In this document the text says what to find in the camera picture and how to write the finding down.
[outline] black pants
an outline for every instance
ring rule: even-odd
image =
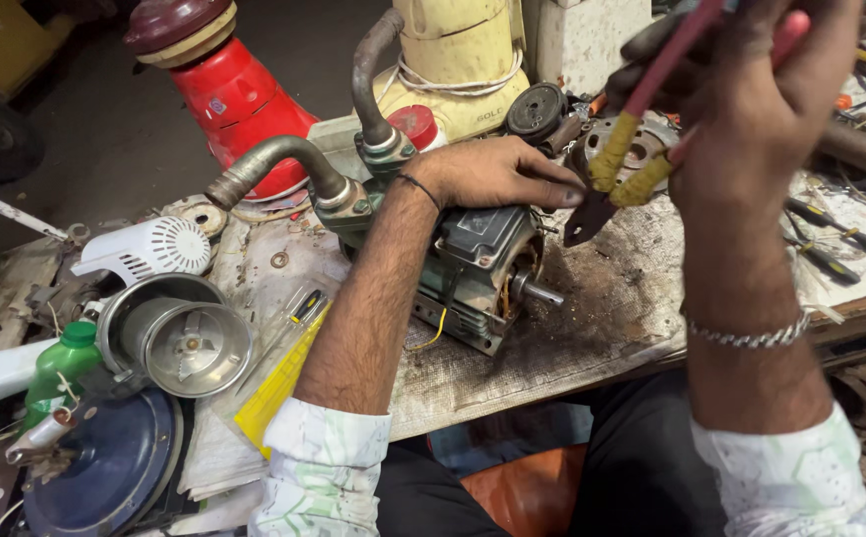
[[[593,432],[570,535],[722,535],[714,477],[694,450],[683,371],[569,397],[588,405]],[[380,466],[383,537],[509,535],[416,437],[390,445]]]

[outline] yellow tape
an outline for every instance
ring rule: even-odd
[[[589,162],[589,177],[595,190],[611,192],[615,188],[615,176],[625,164],[625,156],[631,147],[631,140],[635,140],[639,120],[640,117],[628,112],[619,114],[606,146]]]
[[[616,207],[644,205],[652,199],[652,191],[672,173],[672,169],[672,163],[669,163],[665,155],[657,155],[644,168],[631,174],[625,182],[612,190],[608,199]]]
[[[264,431],[267,430],[268,423],[277,414],[280,406],[294,392],[294,386],[300,376],[300,368],[303,367],[304,360],[307,360],[307,352],[330,307],[331,304],[328,304],[320,312],[317,320],[300,335],[294,347],[287,351],[284,359],[280,360],[255,394],[235,414],[237,426],[241,428],[251,444],[260,449],[261,455],[265,458],[271,457],[271,448],[264,447]]]

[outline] hand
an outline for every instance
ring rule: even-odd
[[[791,4],[742,3],[706,83],[685,105],[698,128],[671,189],[686,230],[693,221],[774,226],[795,170],[821,136],[854,64],[862,2],[796,2],[811,29],[774,71],[772,35]]]
[[[464,141],[417,155],[403,173],[425,186],[440,208],[517,203],[566,208],[577,206],[585,195],[579,177],[513,136]]]
[[[605,88],[608,96],[605,116],[618,115],[655,56],[671,39],[687,14],[668,15],[654,22],[622,47],[620,53],[629,63],[608,77]],[[681,112],[682,104],[697,91],[700,81],[704,80],[711,68],[714,44],[720,36],[722,26],[721,22],[713,25],[692,46],[688,55],[681,59],[655,95],[655,109],[667,114]]]

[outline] silver bracelet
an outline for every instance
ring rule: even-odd
[[[773,334],[762,334],[760,336],[734,336],[731,334],[722,334],[712,332],[707,328],[702,328],[688,316],[685,309],[682,308],[681,314],[685,316],[688,323],[688,333],[693,336],[704,337],[709,341],[713,341],[718,345],[730,345],[738,349],[757,349],[763,347],[771,349],[776,345],[786,347],[794,343],[798,337],[802,336],[807,331],[807,326],[811,322],[811,313],[802,310],[800,319],[794,324],[788,325]]]

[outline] printed shirt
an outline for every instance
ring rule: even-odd
[[[374,491],[390,422],[289,397],[264,435],[270,475],[249,534],[378,535]],[[797,433],[741,435],[697,423],[692,433],[718,475],[726,534],[866,535],[861,446],[837,404],[827,421]]]

